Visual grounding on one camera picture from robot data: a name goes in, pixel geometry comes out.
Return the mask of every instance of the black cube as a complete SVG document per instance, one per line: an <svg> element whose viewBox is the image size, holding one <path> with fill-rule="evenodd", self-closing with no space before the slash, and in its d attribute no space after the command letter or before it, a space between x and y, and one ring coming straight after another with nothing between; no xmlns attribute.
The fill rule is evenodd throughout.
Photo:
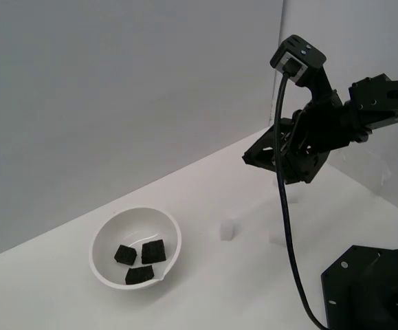
<svg viewBox="0 0 398 330"><path fill-rule="evenodd" d="M166 260L163 240L142 244L142 264L160 263Z"/></svg>
<svg viewBox="0 0 398 330"><path fill-rule="evenodd" d="M115 254L115 260L117 263L124 263L125 265L132 266L136 260L136 250L132 247L125 245L119 245L118 251Z"/></svg>
<svg viewBox="0 0 398 330"><path fill-rule="evenodd" d="M130 268L125 276L125 284L139 284L155 277L152 266Z"/></svg>

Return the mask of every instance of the white bowl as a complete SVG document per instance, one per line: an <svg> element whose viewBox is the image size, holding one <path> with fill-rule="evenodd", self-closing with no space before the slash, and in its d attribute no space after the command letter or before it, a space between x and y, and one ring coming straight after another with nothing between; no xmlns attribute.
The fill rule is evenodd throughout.
<svg viewBox="0 0 398 330"><path fill-rule="evenodd" d="M119 245L136 249L137 258L132 267L140 267L142 244L158 239L164 240L166 261L152 264L154 279L126 285L125 276L130 266L117 263L114 259ZM90 268L105 285L121 290L141 289L164 279L179 256L180 247L179 225L171 215L147 206L129 208L99 229L90 247Z"/></svg>

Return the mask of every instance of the black cable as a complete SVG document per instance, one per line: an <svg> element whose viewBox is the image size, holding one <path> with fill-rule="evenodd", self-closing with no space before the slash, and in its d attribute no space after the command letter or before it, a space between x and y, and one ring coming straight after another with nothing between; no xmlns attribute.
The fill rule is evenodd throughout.
<svg viewBox="0 0 398 330"><path fill-rule="evenodd" d="M296 264L294 244L292 243L292 232L290 226L290 216L289 216L289 206L287 205L287 195L283 179L283 168L281 164L281 150L280 150L280 119L281 111L283 109L284 92L286 90L286 84L289 80L291 74L285 72L283 74L283 79L281 80L280 89L278 90L278 97L276 101L275 119L274 119L274 150L275 150L275 168L276 168L276 179L278 181L278 189L280 191L281 208L283 209L283 222L284 222L284 232L286 236L286 246L287 253L289 255L290 267L294 275L296 288L300 294L302 305L309 316L310 320L321 330L329 330L329 328L324 327L320 321L314 316L310 309L309 302L307 301L306 293L304 292L304 287L301 283L300 273L298 271L298 266Z"/></svg>

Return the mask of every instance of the bowl rim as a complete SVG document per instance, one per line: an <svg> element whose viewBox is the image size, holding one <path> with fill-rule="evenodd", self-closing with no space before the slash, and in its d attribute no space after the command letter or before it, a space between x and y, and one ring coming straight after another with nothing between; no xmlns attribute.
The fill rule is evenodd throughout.
<svg viewBox="0 0 398 330"><path fill-rule="evenodd" d="M95 263L93 261L93 246L95 244L95 240L96 237L98 237L98 234L100 233L101 229L103 229L103 227L105 225L107 225L108 222L110 222L110 220L112 220L113 218L117 217L118 215L130 211L130 210L135 210L137 208L148 208L150 210L156 210L161 212L163 215L167 216L170 220L171 223L174 225L175 229L176 229L176 234L177 234L177 247L175 250L175 253L170 261L170 263L168 264L168 266L166 266L165 272L162 275L162 278L157 278L157 279L153 279L153 280L148 280L146 282L143 283L139 283L139 284L133 284L133 285L127 285L127 284L117 284L117 283L113 283L109 280L107 280L103 275L100 274L100 272L96 269ZM119 289L119 290L134 290L134 289L140 289L143 287L149 287L151 285L154 285L155 283L162 281L165 277L165 275L167 275L167 273L171 270L171 268L173 267L174 263L177 260L177 257L179 256L180 253L180 247L182 245L182 235L180 232L180 227L179 224L177 223L177 221L175 220L175 218L168 212L166 212L164 209L161 208L155 208L152 206L147 206L147 205L138 205L138 206L131 206L129 208L124 208L121 209L120 211L116 212L111 218L108 218L106 221L104 221L104 223L99 227L99 229L96 231L92 241L91 241L91 245L90 245L90 250L89 250L89 264L90 264L90 268L91 271L95 274L96 278L98 280L100 280L102 283L104 283L105 285L112 287L114 289Z"/></svg>

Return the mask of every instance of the white wall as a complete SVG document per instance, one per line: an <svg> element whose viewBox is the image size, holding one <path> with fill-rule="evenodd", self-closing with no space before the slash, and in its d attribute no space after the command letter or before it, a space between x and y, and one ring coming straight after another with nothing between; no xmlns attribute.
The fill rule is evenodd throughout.
<svg viewBox="0 0 398 330"><path fill-rule="evenodd" d="M266 127L281 10L0 0L0 252Z"/></svg>
<svg viewBox="0 0 398 330"><path fill-rule="evenodd" d="M325 53L327 75L343 102L349 99L351 83L366 76L385 73L398 80L398 1L286 0L282 36L290 34L301 35ZM308 90L290 85L287 115L310 98ZM367 143L344 152L348 164L341 170L369 188L375 182L375 160L385 161L392 176L379 194L398 206L398 125L377 130Z"/></svg>

